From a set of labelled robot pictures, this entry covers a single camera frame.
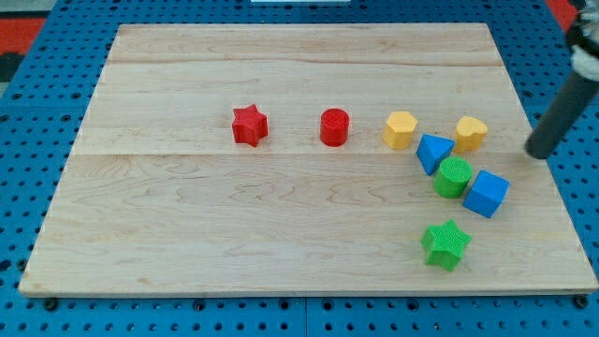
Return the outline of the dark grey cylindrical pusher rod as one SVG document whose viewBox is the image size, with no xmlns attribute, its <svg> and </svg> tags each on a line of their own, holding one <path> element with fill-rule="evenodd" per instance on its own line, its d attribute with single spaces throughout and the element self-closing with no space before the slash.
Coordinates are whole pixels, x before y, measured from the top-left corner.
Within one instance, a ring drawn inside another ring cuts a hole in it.
<svg viewBox="0 0 599 337">
<path fill-rule="evenodd" d="M 572 71 L 524 143 L 525 152 L 547 159 L 598 93 L 598 81 Z"/>
</svg>

